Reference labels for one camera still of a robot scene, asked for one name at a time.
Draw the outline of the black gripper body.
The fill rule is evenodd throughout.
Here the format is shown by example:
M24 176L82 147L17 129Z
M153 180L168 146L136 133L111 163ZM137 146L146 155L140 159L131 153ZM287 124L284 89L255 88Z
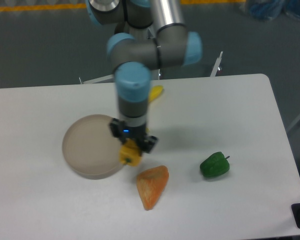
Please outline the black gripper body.
M129 126L125 121L120 121L120 133L119 138L121 144L124 144L128 139L134 140L137 144L141 144L145 141L147 133L147 121L144 121L138 126Z

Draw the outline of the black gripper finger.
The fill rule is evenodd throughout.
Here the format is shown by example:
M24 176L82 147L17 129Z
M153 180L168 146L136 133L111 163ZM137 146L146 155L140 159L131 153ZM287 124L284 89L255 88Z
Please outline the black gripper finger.
M158 142L158 138L153 135L143 135L137 139L137 146L142 153L149 154Z
M109 123L109 128L112 136L118 139L121 142L121 144L125 144L126 142L126 135L124 132L125 122L117 118L112 118Z

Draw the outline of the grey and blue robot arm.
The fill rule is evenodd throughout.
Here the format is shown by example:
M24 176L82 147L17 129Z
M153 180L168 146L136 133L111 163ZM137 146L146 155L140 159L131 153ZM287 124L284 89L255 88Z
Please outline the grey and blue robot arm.
M106 44L119 112L109 124L110 131L138 155L150 153L158 142L146 131L152 72L199 62L202 39L187 29L177 0L88 0L85 4L90 19L99 25L154 30L152 37L121 31Z

